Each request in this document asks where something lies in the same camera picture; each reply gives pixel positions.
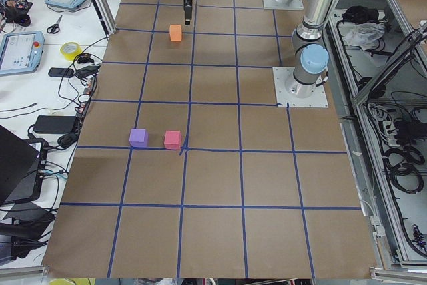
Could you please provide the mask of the orange foam block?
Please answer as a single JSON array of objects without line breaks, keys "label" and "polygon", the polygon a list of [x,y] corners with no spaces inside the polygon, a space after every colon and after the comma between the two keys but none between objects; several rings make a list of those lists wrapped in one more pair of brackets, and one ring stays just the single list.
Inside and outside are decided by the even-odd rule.
[{"label": "orange foam block", "polygon": [[172,42],[180,42],[183,39],[183,31],[181,25],[169,26],[169,38]]}]

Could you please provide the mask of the yellow tape roll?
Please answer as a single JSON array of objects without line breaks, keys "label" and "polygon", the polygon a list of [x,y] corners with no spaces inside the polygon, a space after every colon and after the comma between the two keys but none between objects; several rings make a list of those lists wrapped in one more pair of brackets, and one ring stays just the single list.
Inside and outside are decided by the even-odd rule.
[{"label": "yellow tape roll", "polygon": [[77,56],[83,53],[83,50],[80,44],[70,41],[61,46],[60,52],[66,60],[73,61]]}]

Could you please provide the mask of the black power strip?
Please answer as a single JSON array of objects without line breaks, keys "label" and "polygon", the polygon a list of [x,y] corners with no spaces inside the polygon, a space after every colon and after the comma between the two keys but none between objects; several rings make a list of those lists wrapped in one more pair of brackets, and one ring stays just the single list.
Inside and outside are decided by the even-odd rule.
[{"label": "black power strip", "polygon": [[77,107],[75,108],[75,116],[78,120],[78,129],[81,129],[83,122],[89,111],[89,107],[94,96],[98,81],[97,75],[91,75],[89,77],[83,78],[81,83],[84,85],[83,93],[77,97]]}]

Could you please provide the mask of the grey phone device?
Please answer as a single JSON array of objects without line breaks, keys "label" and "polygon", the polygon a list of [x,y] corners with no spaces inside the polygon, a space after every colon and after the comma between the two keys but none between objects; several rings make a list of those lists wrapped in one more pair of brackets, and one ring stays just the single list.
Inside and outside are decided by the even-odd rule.
[{"label": "grey phone device", "polygon": [[75,71],[72,68],[52,67],[48,71],[48,76],[58,78],[71,78],[73,77],[74,73]]}]

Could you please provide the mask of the pink foam block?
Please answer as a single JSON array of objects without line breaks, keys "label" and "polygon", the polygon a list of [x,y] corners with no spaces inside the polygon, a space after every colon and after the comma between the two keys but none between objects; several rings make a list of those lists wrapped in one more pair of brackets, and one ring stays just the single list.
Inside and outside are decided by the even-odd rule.
[{"label": "pink foam block", "polygon": [[182,134],[180,131],[166,131],[164,146],[167,150],[179,150],[181,148]]}]

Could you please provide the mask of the purple foam block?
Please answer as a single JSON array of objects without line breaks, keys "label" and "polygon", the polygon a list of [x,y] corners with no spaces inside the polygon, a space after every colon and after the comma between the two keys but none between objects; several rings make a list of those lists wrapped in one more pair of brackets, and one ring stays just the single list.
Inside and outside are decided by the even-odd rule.
[{"label": "purple foam block", "polygon": [[149,134],[146,129],[132,128],[129,143],[134,148],[146,148],[149,143]]}]

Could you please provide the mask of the blue teach pendant near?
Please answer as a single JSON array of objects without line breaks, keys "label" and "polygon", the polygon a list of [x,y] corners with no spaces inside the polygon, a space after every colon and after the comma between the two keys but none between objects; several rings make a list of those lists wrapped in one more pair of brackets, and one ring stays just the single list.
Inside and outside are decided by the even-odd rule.
[{"label": "blue teach pendant near", "polygon": [[11,33],[1,42],[1,76],[33,73],[43,54],[45,38],[40,31]]}]

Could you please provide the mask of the black power adapter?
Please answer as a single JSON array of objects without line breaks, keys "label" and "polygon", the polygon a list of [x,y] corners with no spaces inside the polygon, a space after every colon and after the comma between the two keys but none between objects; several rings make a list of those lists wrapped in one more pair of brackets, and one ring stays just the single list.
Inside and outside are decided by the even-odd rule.
[{"label": "black power adapter", "polygon": [[61,134],[73,131],[77,118],[75,116],[40,115],[33,127],[35,133]]}]

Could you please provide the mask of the white crumpled cloth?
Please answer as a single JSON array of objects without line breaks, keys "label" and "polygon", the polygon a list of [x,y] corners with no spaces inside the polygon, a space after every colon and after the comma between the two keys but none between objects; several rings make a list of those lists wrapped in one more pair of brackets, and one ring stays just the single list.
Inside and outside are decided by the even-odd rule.
[{"label": "white crumpled cloth", "polygon": [[374,49],[379,39],[385,34],[386,28],[379,23],[363,23],[356,25],[344,36],[344,44],[360,47],[362,50]]}]

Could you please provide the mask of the black laptop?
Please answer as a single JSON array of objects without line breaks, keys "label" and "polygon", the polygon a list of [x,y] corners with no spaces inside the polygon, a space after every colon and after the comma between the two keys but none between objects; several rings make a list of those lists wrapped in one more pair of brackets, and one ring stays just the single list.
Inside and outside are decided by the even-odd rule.
[{"label": "black laptop", "polygon": [[1,127],[1,204],[20,204],[39,198],[47,142],[21,139]]}]

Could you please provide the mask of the black handled scissors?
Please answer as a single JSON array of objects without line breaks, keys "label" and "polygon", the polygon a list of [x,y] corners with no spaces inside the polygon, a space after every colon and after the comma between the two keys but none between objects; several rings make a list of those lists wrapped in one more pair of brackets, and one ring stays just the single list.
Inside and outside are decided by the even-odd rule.
[{"label": "black handled scissors", "polygon": [[59,26],[59,24],[61,23],[62,17],[63,17],[63,16],[61,15],[61,16],[58,18],[58,20],[57,20],[54,24],[50,25],[50,26],[46,29],[46,32],[47,32],[48,34],[55,35],[55,34],[59,33],[59,31],[60,31],[60,26]]}]

